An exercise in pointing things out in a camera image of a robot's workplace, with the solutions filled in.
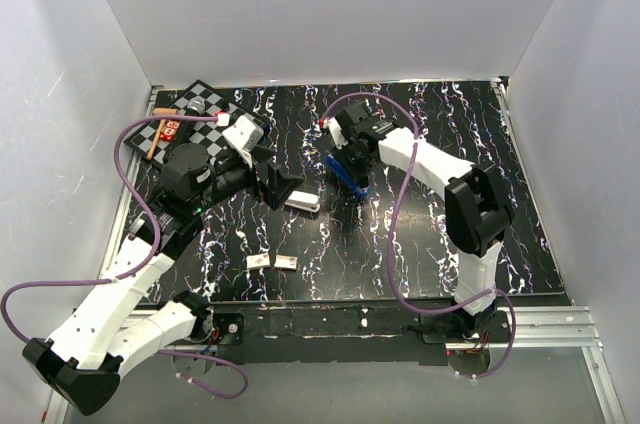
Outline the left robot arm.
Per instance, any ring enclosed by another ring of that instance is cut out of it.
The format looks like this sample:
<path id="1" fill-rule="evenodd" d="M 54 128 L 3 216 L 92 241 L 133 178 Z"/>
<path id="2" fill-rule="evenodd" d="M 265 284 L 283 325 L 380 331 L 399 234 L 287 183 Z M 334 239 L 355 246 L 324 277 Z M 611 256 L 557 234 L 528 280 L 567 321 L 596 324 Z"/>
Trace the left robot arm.
<path id="1" fill-rule="evenodd" d="M 206 208 L 248 191 L 276 209 L 304 181 L 286 174 L 259 146 L 247 164 L 232 148 L 211 157 L 185 143 L 165 157 L 159 187 L 121 244 L 115 261 L 86 299 L 46 338 L 32 338 L 22 355 L 39 377 L 81 414 L 96 413 L 121 379 L 161 348 L 180 340 L 200 344 L 215 333 L 213 307 L 191 291 L 176 294 L 151 316 L 123 326 L 149 288 L 204 227 Z"/>

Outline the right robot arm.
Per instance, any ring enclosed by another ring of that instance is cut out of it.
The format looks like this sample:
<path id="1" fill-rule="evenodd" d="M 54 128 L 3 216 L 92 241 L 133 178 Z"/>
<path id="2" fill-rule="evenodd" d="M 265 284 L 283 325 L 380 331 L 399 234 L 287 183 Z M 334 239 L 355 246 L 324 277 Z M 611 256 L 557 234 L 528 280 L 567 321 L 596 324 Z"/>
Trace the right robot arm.
<path id="1" fill-rule="evenodd" d="M 321 118 L 333 147 L 327 164 L 354 194 L 365 197 L 369 174 L 378 164 L 394 167 L 434 191 L 445 205 L 445 230 L 459 255 L 453 303 L 425 309 L 436 318 L 451 315 L 451 328 L 475 341 L 489 328 L 498 295 L 496 269 L 505 233 L 515 213 L 499 168 L 474 164 L 429 144 L 417 122 L 402 126 L 372 113 L 357 92 L 336 99 Z"/>

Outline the blue stapler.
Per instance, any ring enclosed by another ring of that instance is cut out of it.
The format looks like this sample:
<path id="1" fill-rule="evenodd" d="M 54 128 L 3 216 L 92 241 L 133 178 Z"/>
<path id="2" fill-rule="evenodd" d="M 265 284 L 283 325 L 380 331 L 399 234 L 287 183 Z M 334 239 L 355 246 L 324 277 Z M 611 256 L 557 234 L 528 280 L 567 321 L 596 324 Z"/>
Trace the blue stapler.
<path id="1" fill-rule="evenodd" d="M 329 169 L 337 176 L 338 180 L 345 184 L 354 195 L 362 198 L 369 195 L 369 187 L 360 186 L 347 171 L 347 169 L 333 155 L 327 155 L 326 164 Z"/>

